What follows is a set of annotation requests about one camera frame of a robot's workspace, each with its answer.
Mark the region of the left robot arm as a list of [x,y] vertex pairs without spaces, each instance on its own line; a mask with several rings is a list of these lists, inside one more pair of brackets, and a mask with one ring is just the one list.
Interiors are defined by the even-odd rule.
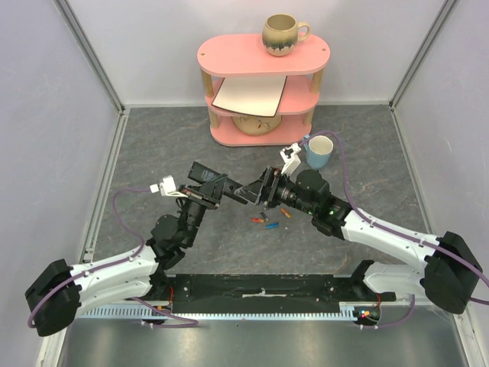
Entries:
[[51,262],[25,292],[28,327],[50,336],[106,304],[144,296],[161,300],[168,289],[166,270],[193,246],[206,211],[219,207],[226,180],[218,175],[196,186],[177,187],[168,176],[151,185],[149,193],[175,199],[178,214],[160,217],[149,239],[140,238],[138,247],[119,255],[78,265],[63,259]]

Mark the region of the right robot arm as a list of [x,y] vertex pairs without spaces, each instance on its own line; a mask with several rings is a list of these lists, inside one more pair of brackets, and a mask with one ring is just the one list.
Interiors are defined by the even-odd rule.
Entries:
[[461,314],[479,281],[482,268],[460,235],[446,232],[438,237],[379,220],[332,195],[318,171],[302,171],[292,181],[269,167],[235,194],[254,205],[285,205],[307,213],[322,234],[369,246],[402,262],[373,262],[353,278],[349,288],[357,300],[384,292],[425,294],[437,307]]

